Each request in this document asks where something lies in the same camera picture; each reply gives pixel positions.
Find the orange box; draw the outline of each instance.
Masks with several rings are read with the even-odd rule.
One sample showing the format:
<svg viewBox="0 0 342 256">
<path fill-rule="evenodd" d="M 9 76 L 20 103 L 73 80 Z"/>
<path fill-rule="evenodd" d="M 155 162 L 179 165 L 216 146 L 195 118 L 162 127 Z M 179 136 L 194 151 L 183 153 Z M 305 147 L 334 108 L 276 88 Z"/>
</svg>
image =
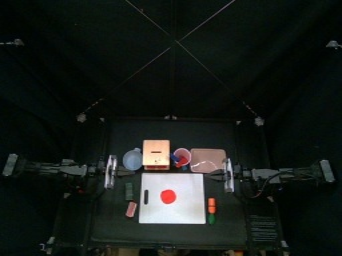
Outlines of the orange box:
<svg viewBox="0 0 342 256">
<path fill-rule="evenodd" d="M 170 140 L 143 141 L 144 170 L 170 170 Z"/>
</svg>

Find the green object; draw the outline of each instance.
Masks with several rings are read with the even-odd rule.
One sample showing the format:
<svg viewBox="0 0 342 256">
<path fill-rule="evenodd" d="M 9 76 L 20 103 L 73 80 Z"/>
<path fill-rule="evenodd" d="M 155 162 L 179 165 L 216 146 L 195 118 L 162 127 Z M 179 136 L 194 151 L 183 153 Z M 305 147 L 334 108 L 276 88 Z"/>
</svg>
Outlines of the green object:
<svg viewBox="0 0 342 256">
<path fill-rule="evenodd" d="M 211 214 L 208 215 L 208 224 L 212 225 L 212 224 L 215 223 L 215 220 L 216 220 L 216 219 L 215 219 L 215 214 L 211 213 Z"/>
</svg>

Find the red object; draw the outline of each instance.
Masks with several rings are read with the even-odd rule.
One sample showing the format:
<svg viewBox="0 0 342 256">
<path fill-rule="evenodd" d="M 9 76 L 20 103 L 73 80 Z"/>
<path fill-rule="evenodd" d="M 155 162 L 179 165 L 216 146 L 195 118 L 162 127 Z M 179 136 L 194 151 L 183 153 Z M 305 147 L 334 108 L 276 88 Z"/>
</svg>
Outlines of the red object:
<svg viewBox="0 0 342 256">
<path fill-rule="evenodd" d="M 208 198 L 208 213 L 214 214 L 216 212 L 216 201 L 215 198 Z"/>
<path fill-rule="evenodd" d="M 167 190 L 162 191 L 160 199 L 162 199 L 164 204 L 174 203 L 175 200 L 176 200 L 176 193 L 175 193 L 175 191 L 171 190 L 171 189 L 167 189 Z"/>
<path fill-rule="evenodd" d="M 176 163 L 176 168 L 182 167 L 187 162 L 188 160 L 183 156 L 180 156 L 179 162 Z"/>
</svg>

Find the tray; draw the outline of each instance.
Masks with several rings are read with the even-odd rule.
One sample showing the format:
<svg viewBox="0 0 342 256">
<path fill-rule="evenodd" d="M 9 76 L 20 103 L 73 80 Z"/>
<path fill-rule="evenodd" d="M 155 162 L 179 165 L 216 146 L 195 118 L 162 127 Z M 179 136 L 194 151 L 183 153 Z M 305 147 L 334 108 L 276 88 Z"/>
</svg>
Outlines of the tray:
<svg viewBox="0 0 342 256">
<path fill-rule="evenodd" d="M 223 149 L 192 148 L 190 169 L 192 172 L 210 173 L 222 169 L 222 162 L 227 158 Z"/>
</svg>

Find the red circle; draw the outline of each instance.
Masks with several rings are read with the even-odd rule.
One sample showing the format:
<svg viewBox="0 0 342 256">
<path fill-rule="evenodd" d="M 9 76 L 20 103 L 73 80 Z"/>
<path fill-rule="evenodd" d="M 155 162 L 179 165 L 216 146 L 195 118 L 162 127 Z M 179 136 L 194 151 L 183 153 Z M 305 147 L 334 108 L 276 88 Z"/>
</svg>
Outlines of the red circle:
<svg viewBox="0 0 342 256">
<path fill-rule="evenodd" d="M 164 204 L 174 203 L 175 200 L 176 200 L 176 193 L 175 193 L 175 191 L 171 190 L 171 189 L 167 189 L 167 190 L 162 191 L 160 199 L 162 199 Z"/>
</svg>

